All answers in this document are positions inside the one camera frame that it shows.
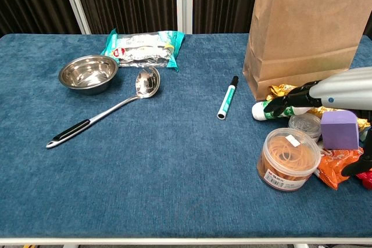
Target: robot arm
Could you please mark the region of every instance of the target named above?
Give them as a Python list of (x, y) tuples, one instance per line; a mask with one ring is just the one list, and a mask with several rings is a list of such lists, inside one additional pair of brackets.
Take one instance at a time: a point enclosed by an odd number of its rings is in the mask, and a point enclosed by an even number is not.
[[(320, 107), (345, 109), (358, 118), (372, 121), (372, 67), (348, 70), (322, 81), (309, 82), (277, 97), (265, 108), (265, 113), (279, 116), (286, 107)], [(342, 170), (343, 176), (356, 175), (372, 168), (372, 132), (367, 133), (364, 154)]]

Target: purple foam block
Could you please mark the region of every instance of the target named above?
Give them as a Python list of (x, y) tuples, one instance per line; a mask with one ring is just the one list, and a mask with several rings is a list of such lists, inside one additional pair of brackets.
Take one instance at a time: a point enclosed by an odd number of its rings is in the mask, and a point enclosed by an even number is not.
[(320, 125), (324, 148), (358, 149), (358, 124), (357, 118), (352, 112), (347, 110), (325, 112)]

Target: table edge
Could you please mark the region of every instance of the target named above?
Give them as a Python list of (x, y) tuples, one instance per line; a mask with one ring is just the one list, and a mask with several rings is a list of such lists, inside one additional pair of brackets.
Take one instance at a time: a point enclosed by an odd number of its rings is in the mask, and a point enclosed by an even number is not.
[(0, 245), (372, 244), (372, 238), (0, 238)]

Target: blue tablecloth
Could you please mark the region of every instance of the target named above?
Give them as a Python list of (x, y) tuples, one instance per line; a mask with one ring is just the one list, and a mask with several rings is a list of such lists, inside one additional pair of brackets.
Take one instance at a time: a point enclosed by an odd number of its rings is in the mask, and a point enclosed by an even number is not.
[[(119, 69), (95, 96), (60, 84), (70, 60), (99, 53), (105, 35), (0, 39), (0, 237), (367, 237), (371, 192), (338, 191), (312, 176), (297, 192), (262, 182), (266, 135), (286, 120), (252, 119), (242, 75), (247, 34), (187, 35), (180, 71), (159, 69), (160, 91), (122, 107), (68, 142), (56, 134), (135, 93), (138, 69)], [(353, 67), (372, 65), (363, 37)], [(227, 118), (216, 113), (234, 75)]]

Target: metal bowl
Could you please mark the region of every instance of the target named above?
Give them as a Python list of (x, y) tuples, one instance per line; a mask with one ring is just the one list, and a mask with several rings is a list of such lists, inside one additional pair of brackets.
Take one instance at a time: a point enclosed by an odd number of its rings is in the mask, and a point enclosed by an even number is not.
[(82, 94), (106, 90), (119, 69), (115, 60), (104, 55), (88, 55), (72, 60), (59, 72), (59, 81)]

